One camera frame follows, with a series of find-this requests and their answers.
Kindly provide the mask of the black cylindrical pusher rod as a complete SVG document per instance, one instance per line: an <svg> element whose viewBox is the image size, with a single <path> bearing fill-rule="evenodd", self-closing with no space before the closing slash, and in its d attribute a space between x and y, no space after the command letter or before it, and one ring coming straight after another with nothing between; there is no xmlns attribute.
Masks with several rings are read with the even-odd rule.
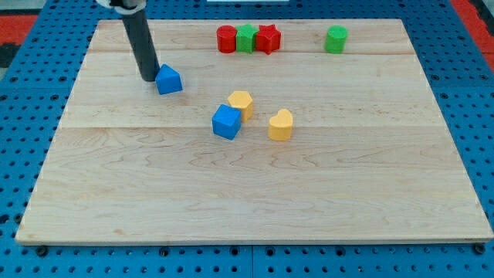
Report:
<svg viewBox="0 0 494 278"><path fill-rule="evenodd" d="M160 66L145 11L142 9L132 15L124 15L123 25L141 78L154 82Z"/></svg>

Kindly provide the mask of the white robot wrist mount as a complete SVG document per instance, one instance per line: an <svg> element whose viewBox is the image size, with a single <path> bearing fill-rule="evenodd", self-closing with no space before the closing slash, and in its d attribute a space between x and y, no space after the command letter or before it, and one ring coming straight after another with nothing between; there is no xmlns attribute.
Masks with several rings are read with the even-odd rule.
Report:
<svg viewBox="0 0 494 278"><path fill-rule="evenodd" d="M133 15L146 8L147 0L96 0L104 8L114 9L121 15Z"/></svg>

